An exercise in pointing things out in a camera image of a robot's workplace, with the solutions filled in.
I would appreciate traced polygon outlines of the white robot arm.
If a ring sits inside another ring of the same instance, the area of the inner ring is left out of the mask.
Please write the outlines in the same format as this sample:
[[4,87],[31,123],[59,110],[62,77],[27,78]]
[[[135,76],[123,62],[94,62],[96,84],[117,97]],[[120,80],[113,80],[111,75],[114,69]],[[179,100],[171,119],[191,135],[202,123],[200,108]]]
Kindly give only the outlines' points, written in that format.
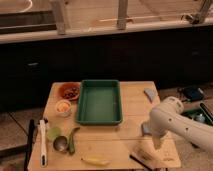
[[170,131],[213,154],[213,126],[182,116],[183,110],[183,103],[173,96],[154,106],[146,121],[151,135],[161,139]]

